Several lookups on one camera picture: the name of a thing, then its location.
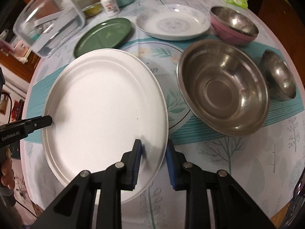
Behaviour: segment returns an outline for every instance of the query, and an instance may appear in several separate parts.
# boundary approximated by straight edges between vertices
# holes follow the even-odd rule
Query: human hand
[[[15,188],[14,171],[12,169],[11,151],[7,147],[5,151],[6,159],[1,164],[1,172],[3,176],[1,177],[1,183],[7,186],[9,189]]]

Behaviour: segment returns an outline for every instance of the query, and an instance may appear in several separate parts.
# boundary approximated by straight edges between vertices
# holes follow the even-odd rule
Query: white plate
[[[210,28],[209,17],[192,7],[160,5],[140,13],[136,24],[151,37],[162,40],[189,40]]]
[[[66,186],[80,171],[98,172],[121,160],[135,139],[144,149],[134,191],[139,195],[157,174],[168,138],[161,88],[138,58],[116,49],[86,53],[53,84],[43,110],[53,125],[42,129],[42,144],[53,173]]]

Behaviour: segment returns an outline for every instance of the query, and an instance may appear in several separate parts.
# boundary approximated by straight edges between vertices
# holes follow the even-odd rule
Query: teal stripe on tablecloth
[[[56,78],[64,70],[64,68],[66,68],[66,66],[67,65],[59,68],[58,70],[48,75],[32,87],[29,104],[26,110],[27,118],[33,118],[42,115],[43,106],[45,105],[45,100],[47,99],[49,91]],[[29,134],[29,136],[25,138],[25,140],[34,143],[41,143],[40,129],[35,130],[33,133]]]
[[[138,42],[146,42],[146,41],[162,41],[167,42],[169,44],[176,45],[181,49],[187,48],[191,43],[200,40],[200,39],[218,39],[217,36],[214,35],[203,35],[194,40],[188,41],[165,41],[158,40],[154,38],[147,39],[137,39],[131,42],[125,43],[121,49],[124,49],[127,46],[132,44],[136,44]],[[261,56],[263,55],[266,49],[271,49],[279,54],[282,58],[280,50],[263,45],[258,42],[251,42],[247,46],[239,47],[242,51],[247,53],[252,59],[257,63],[259,62]],[[55,82],[56,78],[63,71],[66,66],[58,69],[54,73],[50,74],[37,84],[35,84],[32,88],[26,117],[32,118],[35,116],[42,115],[43,106],[45,104],[45,100],[48,96],[48,93]],[[271,101],[270,111],[268,113],[267,120],[264,126],[274,124],[276,122],[285,120],[291,116],[294,116],[304,110],[302,98],[299,90],[297,89],[296,97],[290,101],[278,102]],[[195,142],[200,142],[204,140],[216,139],[223,137],[222,134],[212,130],[208,127],[204,122],[199,120],[196,116],[192,116],[180,129],[170,135],[170,138],[173,140],[173,143],[176,145],[180,144],[190,144]],[[29,134],[29,136],[25,139],[30,142],[41,143],[40,130],[34,131],[34,133]]]

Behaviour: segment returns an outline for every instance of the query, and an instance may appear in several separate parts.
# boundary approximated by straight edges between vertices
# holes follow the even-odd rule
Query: metal bowl
[[[253,60],[219,40],[201,40],[183,52],[177,79],[192,112],[212,129],[245,136],[265,122],[270,99]]]
[[[226,27],[246,36],[256,38],[259,30],[257,26],[246,16],[228,7],[215,6],[210,14]]]
[[[266,50],[260,61],[260,68],[266,76],[271,98],[279,101],[295,98],[296,85],[293,74],[279,55]]]

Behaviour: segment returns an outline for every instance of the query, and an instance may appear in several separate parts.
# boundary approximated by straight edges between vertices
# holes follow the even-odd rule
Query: oval green plate
[[[77,59],[85,53],[102,48],[114,48],[129,34],[131,22],[126,18],[114,18],[91,28],[78,41],[74,49]]]

